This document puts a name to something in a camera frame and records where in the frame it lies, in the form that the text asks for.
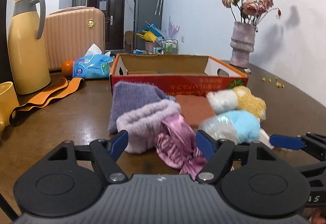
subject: yellow mug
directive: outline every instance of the yellow mug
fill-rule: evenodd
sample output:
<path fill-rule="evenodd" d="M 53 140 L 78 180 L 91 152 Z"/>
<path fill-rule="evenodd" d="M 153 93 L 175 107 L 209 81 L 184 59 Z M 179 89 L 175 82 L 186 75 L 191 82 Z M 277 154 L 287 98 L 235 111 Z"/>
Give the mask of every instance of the yellow mug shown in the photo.
<path fill-rule="evenodd" d="M 19 106 L 14 84 L 11 81 L 0 84 L 0 134 L 9 125 L 9 116 Z"/>

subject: black circular cover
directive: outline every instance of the black circular cover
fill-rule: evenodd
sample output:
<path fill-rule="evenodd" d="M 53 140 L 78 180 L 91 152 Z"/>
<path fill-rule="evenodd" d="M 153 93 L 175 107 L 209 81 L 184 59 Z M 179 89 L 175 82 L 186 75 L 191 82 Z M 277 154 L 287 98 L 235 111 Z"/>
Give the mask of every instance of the black circular cover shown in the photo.
<path fill-rule="evenodd" d="M 221 183 L 226 201 L 245 214 L 277 218 L 307 203 L 307 179 L 283 162 L 255 161 L 228 173 Z"/>
<path fill-rule="evenodd" d="M 94 172 L 60 161 L 51 162 L 51 166 L 32 167 L 14 185 L 21 211 L 46 217 L 78 213 L 90 207 L 101 193 L 102 183 Z"/>

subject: white logo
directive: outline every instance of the white logo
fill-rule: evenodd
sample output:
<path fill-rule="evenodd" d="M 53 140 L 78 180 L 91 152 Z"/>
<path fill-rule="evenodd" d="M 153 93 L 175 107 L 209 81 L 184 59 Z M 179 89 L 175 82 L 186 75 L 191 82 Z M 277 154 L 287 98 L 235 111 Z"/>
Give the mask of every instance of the white logo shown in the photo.
<path fill-rule="evenodd" d="M 160 181 L 160 182 L 164 182 L 165 180 L 166 180 L 166 178 L 165 177 L 163 177 L 163 176 L 161 176 L 161 177 L 158 177 L 158 179 L 157 179 L 158 181 Z"/>

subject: pink rose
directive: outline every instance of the pink rose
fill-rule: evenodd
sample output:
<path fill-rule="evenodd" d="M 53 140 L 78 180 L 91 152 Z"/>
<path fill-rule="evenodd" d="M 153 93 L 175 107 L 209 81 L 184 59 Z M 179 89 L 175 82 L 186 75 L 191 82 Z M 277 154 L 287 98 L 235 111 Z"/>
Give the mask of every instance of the pink rose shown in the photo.
<path fill-rule="evenodd" d="M 265 6 L 263 6 L 261 3 L 258 4 L 258 12 L 257 15 L 262 15 L 263 13 L 267 12 L 267 9 Z"/>
<path fill-rule="evenodd" d="M 262 4 L 266 10 L 274 6 L 273 0 L 258 0 L 258 4 Z"/>
<path fill-rule="evenodd" d="M 231 8 L 231 4 L 233 4 L 233 0 L 222 0 L 222 3 L 226 8 Z"/>
<path fill-rule="evenodd" d="M 246 1 L 242 6 L 243 12 L 247 15 L 258 15 L 258 5 L 254 0 Z"/>

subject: ribbed gray panel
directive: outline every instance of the ribbed gray panel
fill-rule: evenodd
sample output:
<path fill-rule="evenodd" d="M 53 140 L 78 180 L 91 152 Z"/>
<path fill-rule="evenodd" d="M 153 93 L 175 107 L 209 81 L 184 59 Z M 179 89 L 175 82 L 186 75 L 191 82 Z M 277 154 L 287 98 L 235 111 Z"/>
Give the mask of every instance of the ribbed gray panel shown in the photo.
<path fill-rule="evenodd" d="M 63 219 L 29 215 L 15 224 L 307 224 L 299 215 L 261 220 L 229 207 L 213 186 L 194 183 L 188 175 L 134 175 L 109 186 L 88 210 Z"/>

